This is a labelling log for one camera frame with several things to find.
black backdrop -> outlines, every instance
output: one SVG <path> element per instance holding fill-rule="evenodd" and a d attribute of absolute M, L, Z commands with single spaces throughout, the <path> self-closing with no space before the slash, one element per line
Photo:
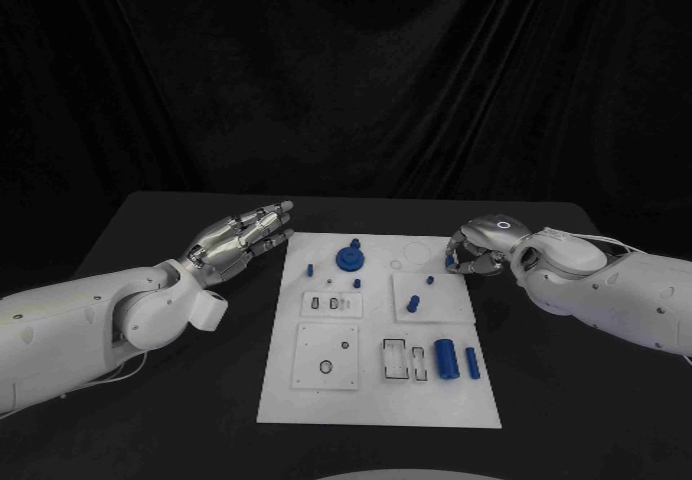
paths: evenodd
<path fill-rule="evenodd" d="M 135 190 L 572 201 L 692 259 L 690 8 L 2 1 L 1 290 Z"/>

small blue part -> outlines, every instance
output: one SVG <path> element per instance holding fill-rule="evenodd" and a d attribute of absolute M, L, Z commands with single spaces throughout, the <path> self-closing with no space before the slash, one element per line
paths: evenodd
<path fill-rule="evenodd" d="M 360 241 L 357 238 L 350 242 L 350 247 L 341 248 L 335 254 L 335 264 L 345 272 L 354 272 L 364 263 L 363 252 L 360 251 Z"/>
<path fill-rule="evenodd" d="M 475 362 L 475 350 L 472 347 L 465 349 L 465 360 L 468 362 L 468 374 L 471 378 L 477 380 L 480 378 L 478 363 Z"/>
<path fill-rule="evenodd" d="M 407 302 L 407 306 L 406 306 L 406 310 L 410 313 L 415 313 L 415 310 L 418 308 L 418 303 L 420 303 L 420 297 L 418 297 L 418 295 L 413 295 L 410 297 L 410 301 Z"/>
<path fill-rule="evenodd" d="M 435 342 L 436 369 L 439 378 L 452 380 L 458 378 L 456 354 L 454 352 L 454 342 L 442 338 Z"/>

white base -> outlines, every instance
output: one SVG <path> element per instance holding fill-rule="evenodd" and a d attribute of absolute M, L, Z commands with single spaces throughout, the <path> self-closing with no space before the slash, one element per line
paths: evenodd
<path fill-rule="evenodd" d="M 354 237 L 360 240 L 364 265 L 348 273 L 335 265 L 335 253 Z M 464 307 L 464 323 L 394 321 L 392 273 L 431 274 L 435 283 L 422 286 L 441 287 L 442 282 L 446 285 L 448 282 L 441 280 L 446 275 L 446 240 L 444 237 L 324 233 L 295 233 L 291 237 L 256 417 L 259 423 L 500 428 L 469 303 Z M 308 263 L 314 265 L 312 277 L 307 276 Z M 353 287 L 356 278 L 361 281 L 360 289 Z M 452 282 L 456 279 L 461 280 L 458 299 L 468 299 L 462 277 L 455 276 Z M 360 292 L 361 318 L 301 316 L 307 291 Z M 458 312 L 449 312 L 449 317 L 454 316 Z M 302 323 L 357 326 L 357 390 L 292 388 L 296 333 Z M 409 380 L 384 381 L 384 338 L 405 339 L 410 373 L 410 348 L 425 349 L 426 382 L 416 382 L 412 374 Z M 461 373 L 455 380 L 442 380 L 438 376 L 433 342 L 439 338 L 454 341 Z M 478 380 L 468 376 L 465 347 L 475 349 Z"/>

white robotic arm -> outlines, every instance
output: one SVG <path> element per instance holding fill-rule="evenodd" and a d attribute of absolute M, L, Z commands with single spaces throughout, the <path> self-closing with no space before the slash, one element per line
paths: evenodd
<path fill-rule="evenodd" d="M 226 301 L 204 290 L 292 235 L 291 202 L 227 217 L 178 260 L 20 292 L 0 299 L 0 413 L 33 405 L 110 372 L 180 336 L 213 331 Z"/>
<path fill-rule="evenodd" d="M 628 253 L 608 257 L 583 238 L 605 240 Z M 531 234 L 505 215 L 471 220 L 454 233 L 456 247 L 478 257 L 455 263 L 452 273 L 494 275 L 508 261 L 516 283 L 531 302 L 555 315 L 572 315 L 586 325 L 644 347 L 692 355 L 692 263 L 648 255 L 619 242 L 544 228 Z"/>

black table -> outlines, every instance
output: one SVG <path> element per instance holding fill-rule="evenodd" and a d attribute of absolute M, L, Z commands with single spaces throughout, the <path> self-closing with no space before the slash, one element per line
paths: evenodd
<path fill-rule="evenodd" d="M 505 213 L 531 230 L 596 233 L 567 203 L 289 199 L 291 226 L 307 232 L 448 236 L 475 216 Z M 134 194 L 76 277 L 177 258 L 207 224 L 279 200 Z M 190 326 L 134 377 L 0 422 L 0 478 L 315 479 L 383 468 L 503 479 L 689 478 L 683 359 L 544 313 L 508 271 L 467 277 L 501 430 L 256 424 L 283 255 L 285 246 L 214 287 L 229 301 L 216 332 Z"/>

